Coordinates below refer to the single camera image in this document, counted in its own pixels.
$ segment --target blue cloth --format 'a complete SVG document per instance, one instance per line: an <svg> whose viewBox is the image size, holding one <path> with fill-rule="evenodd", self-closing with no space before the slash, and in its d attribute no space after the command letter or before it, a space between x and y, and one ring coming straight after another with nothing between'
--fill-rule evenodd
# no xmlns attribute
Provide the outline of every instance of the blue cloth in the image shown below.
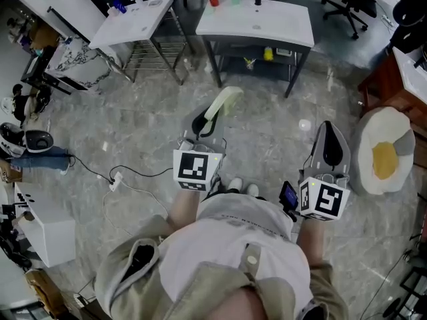
<svg viewBox="0 0 427 320"><path fill-rule="evenodd" d="M45 167L65 171L69 164L69 158L64 156L66 154L66 149L55 146L41 153L25 151L21 157L12 158L11 164L18 167Z"/></svg>

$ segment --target small screen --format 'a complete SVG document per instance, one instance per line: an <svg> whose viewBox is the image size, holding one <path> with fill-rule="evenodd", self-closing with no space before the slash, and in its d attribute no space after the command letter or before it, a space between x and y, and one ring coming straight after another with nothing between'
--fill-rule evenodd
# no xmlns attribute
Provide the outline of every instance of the small screen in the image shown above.
<svg viewBox="0 0 427 320"><path fill-rule="evenodd" d="M289 201L289 203L292 206L295 206L296 200L297 200L297 196L296 196L296 193L294 191L292 191L289 186L286 186L285 196L286 196L286 199Z"/></svg>

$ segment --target floor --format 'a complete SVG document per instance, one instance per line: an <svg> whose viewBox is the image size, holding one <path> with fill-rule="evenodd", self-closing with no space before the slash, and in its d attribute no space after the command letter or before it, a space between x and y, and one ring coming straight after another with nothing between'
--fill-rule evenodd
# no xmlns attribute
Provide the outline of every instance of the floor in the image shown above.
<svg viewBox="0 0 427 320"><path fill-rule="evenodd" d="M237 175L246 183L257 183L262 195L273 203L278 202L284 181L297 187L298 169L310 154L322 121L333 121L350 140L360 113L357 84L389 38L387 28L376 20L369 22L369 31L361 33L355 42L344 18L322 20L324 8L329 7L323 7L320 0L287 1L304 2L309 7L316 41L315 51L290 97L283 98L287 86L284 82L223 77L226 85L241 87L244 97L226 118L228 149L221 176L225 182ZM187 28L200 12L200 0L189 3L191 18L184 12L180 14ZM181 87L165 72L145 71L139 73L134 84L111 74L100 96L54 92L54 100L31 127L46 129L50 123L56 145L68 148L104 175L116 165L127 165L145 174L158 173L172 165L171 152L177 147L183 116L220 92L203 70L205 60L200 59L198 70L189 73ZM311 121L310 131L300 131L300 119ZM170 208L177 192L171 171L153 179L120 171L129 186L152 192ZM417 192L421 191L423 178L423 170L414 167L399 193L381 197L352 193L342 218L328 223L325 258L334 266L334 284L349 307L350 319L360 318L384 279L364 319L383 311L400 295L398 284L408 266L400 261L386 276L411 245L409 237L414 233L420 206ZM68 294L78 292L95 276L101 260L128 237L127 232L135 233L155 213L165 214L147 193L123 185L107 193L107 182L79 163L66 176L32 169L25 172L25 179L42 184L77 222L76 260L48 269ZM294 240L298 228L296 223ZM81 293L92 297L91 285Z"/></svg>

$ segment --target marble floor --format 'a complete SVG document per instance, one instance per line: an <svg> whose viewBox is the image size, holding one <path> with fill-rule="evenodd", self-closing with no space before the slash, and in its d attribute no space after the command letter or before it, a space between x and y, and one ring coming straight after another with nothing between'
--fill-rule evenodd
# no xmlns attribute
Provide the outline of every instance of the marble floor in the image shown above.
<svg viewBox="0 0 427 320"><path fill-rule="evenodd" d="M31 127L46 129L50 122L56 145L68 148L104 175L119 164L145 174L158 173L172 165L182 117L220 92L203 70L204 63L202 58L199 69L189 73L181 87L166 72L143 71L134 84L111 74L105 93L99 96L54 92L52 102ZM298 169L310 154L316 127L323 120L333 121L350 139L360 112L358 82L337 79L339 70L339 65L330 66L327 73L304 69L288 99L283 97L287 83L224 77L226 85L241 87L244 96L226 119L223 180L238 175L247 183L256 182L262 195L277 203L285 180L296 187ZM299 130L302 118L312 122L311 131ZM177 192L171 171L153 179L121 172L129 186L151 191L170 208ZM423 170L414 167L401 192L394 195L358 197L352 193L342 218L328 224L325 256L335 267L334 283L348 304L351 319L360 318L387 272L410 245L423 175ZM107 194L108 183L79 163L66 176L32 169L25 172L25 180L44 186L76 220L76 260L47 270L70 293L94 277L101 260L128 237L126 231L135 233L144 219L165 213L150 195L123 185ZM296 237L298 223L293 232ZM401 261L387 277L364 319L384 310L388 300L399 295L398 284L407 268ZM82 294L92 297L91 286Z"/></svg>

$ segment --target white cable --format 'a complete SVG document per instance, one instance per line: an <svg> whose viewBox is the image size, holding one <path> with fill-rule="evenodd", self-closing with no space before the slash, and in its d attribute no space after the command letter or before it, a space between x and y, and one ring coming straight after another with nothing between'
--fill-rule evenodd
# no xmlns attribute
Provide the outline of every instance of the white cable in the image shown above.
<svg viewBox="0 0 427 320"><path fill-rule="evenodd" d="M157 204L159 204L161 207L163 207L163 210L165 210L166 212L166 217L169 216L169 213L167 212L167 209L164 207L164 205L162 203L160 203L157 198L155 197L155 195L149 191L146 191L145 189L134 189L133 187L130 187L128 184L126 184L123 180L121 181L121 183L123 185L125 185L128 189L131 189L132 191L137 191L137 192L145 192L148 193L149 195L151 195L155 201L157 201Z"/></svg>
<svg viewBox="0 0 427 320"><path fill-rule="evenodd" d="M111 226L116 229L116 230L122 230L125 231L130 237L132 237L132 235L130 233L128 233L125 229L122 229L121 227L116 227L113 222L111 221L111 219L107 216L107 213L105 212L105 197L107 197L108 193L110 193L111 191L108 191L103 197L102 197L102 212L104 214L104 217L109 221L109 223L111 224Z"/></svg>

